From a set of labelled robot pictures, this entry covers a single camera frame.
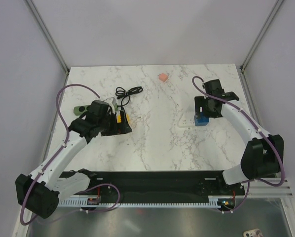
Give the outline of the yellow cube socket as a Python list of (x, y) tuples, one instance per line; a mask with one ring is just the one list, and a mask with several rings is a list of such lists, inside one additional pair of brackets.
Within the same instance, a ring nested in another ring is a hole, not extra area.
[(129, 116), (126, 112), (117, 111), (115, 116), (116, 116), (117, 123), (129, 123)]

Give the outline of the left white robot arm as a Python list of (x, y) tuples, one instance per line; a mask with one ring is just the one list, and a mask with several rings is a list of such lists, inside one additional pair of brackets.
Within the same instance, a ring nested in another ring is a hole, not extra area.
[(85, 191), (93, 194), (98, 182), (83, 169), (66, 180), (58, 178), (71, 160), (98, 135), (115, 136), (131, 133), (128, 116), (115, 99), (94, 100), (86, 111), (73, 120), (58, 150), (29, 175), (20, 174), (16, 181), (18, 203), (37, 216), (46, 219), (60, 201)]

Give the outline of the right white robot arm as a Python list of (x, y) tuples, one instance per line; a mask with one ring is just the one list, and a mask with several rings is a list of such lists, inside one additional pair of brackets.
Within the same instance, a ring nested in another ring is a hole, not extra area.
[(259, 180), (279, 187), (285, 180), (283, 165), (284, 140), (262, 128), (246, 110), (239, 97), (226, 92), (219, 79), (203, 81), (197, 90), (202, 96), (194, 98), (195, 125), (206, 125), (210, 119), (225, 118), (237, 131), (246, 147), (240, 163), (222, 172), (216, 181), (216, 190), (228, 194), (233, 184)]

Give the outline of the blue cube socket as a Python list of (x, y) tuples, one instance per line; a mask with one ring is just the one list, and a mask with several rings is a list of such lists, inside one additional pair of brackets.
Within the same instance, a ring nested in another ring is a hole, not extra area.
[(194, 117), (195, 126), (206, 126), (209, 123), (209, 118), (207, 117)]

